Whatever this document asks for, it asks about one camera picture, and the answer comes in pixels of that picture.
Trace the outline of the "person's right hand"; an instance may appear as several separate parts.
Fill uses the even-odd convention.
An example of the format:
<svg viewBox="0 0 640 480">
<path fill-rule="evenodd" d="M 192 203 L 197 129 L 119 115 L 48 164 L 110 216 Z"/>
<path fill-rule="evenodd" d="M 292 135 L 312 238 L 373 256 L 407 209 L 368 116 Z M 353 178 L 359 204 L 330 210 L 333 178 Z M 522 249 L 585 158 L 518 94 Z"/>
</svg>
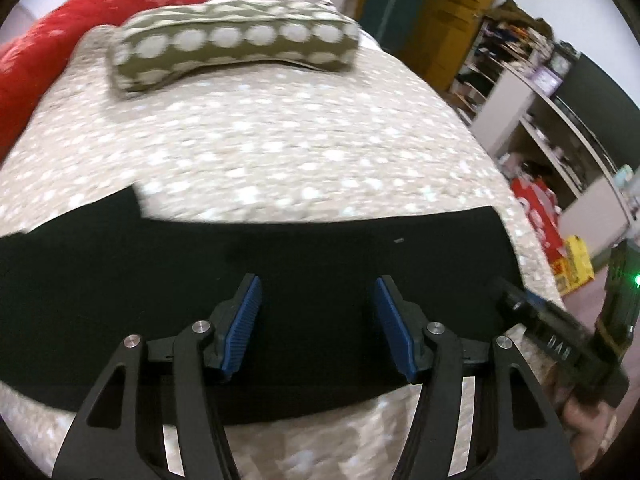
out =
<svg viewBox="0 0 640 480">
<path fill-rule="evenodd" d="M 588 470 L 613 442 L 612 435 L 617 422 L 615 411 L 605 402 L 580 403 L 573 389 L 562 382 L 556 364 L 550 367 L 542 384 L 568 434 L 577 469 L 580 472 Z"/>
</svg>

